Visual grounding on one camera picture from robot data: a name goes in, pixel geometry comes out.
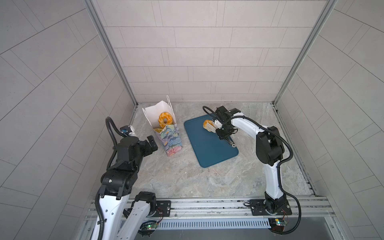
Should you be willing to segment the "fake ring donut bread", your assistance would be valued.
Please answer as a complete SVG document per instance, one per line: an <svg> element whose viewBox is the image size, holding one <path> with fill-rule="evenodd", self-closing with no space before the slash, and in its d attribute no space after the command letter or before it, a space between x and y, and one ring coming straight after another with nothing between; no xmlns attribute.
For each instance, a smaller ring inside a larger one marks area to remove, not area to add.
<svg viewBox="0 0 384 240"><path fill-rule="evenodd" d="M163 129L167 125L172 125L174 121L173 121L173 117L170 113L163 112L159 115L158 122L159 122L160 128Z"/></svg>

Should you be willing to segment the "round knotted fake bun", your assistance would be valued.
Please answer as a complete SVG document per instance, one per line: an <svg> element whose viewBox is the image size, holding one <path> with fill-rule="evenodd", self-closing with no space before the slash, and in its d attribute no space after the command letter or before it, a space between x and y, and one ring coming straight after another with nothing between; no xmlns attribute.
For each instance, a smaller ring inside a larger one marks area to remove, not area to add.
<svg viewBox="0 0 384 240"><path fill-rule="evenodd" d="M216 132L216 126L211 120L205 120L203 123L203 128L212 133Z"/></svg>

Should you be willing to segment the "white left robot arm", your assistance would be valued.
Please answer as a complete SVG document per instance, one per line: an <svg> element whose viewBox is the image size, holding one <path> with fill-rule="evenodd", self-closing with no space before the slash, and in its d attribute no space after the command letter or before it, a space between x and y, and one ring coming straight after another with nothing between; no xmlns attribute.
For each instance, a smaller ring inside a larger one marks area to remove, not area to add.
<svg viewBox="0 0 384 240"><path fill-rule="evenodd" d="M144 219L156 212L156 195L140 192L134 199L125 223L121 223L133 185L138 179L143 158L158 150L153 136L141 141L126 136L114 144L112 158L116 163L102 175L101 187L95 198L98 220L93 240L133 240Z"/></svg>

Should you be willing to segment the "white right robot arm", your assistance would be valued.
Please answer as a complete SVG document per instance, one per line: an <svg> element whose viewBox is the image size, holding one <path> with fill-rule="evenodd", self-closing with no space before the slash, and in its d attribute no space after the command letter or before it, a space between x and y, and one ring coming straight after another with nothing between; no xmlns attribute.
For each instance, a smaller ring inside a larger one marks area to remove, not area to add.
<svg viewBox="0 0 384 240"><path fill-rule="evenodd" d="M264 164L266 176L265 209L270 215L277 214L286 201L280 170L285 148L279 130L274 126L262 126L238 109L227 110L221 106L214 111L213 116L215 124L220 125L216 134L221 140L228 140L239 129L256 140L256 155Z"/></svg>

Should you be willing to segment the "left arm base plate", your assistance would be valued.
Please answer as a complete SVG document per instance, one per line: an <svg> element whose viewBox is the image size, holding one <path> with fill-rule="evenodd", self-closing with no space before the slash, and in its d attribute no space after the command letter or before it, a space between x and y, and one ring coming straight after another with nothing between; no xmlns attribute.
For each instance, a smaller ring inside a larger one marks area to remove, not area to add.
<svg viewBox="0 0 384 240"><path fill-rule="evenodd" d="M161 218L169 217L171 214L171 204L169 200L166 201L157 201L156 209L153 214L149 214L148 218Z"/></svg>

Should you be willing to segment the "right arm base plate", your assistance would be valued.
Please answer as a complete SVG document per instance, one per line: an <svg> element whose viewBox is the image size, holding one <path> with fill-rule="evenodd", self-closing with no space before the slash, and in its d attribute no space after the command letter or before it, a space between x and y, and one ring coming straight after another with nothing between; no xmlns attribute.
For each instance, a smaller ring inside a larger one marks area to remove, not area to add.
<svg viewBox="0 0 384 240"><path fill-rule="evenodd" d="M262 200L249 201L249 207L253 216L282 216L292 215L292 209L287 200Z"/></svg>

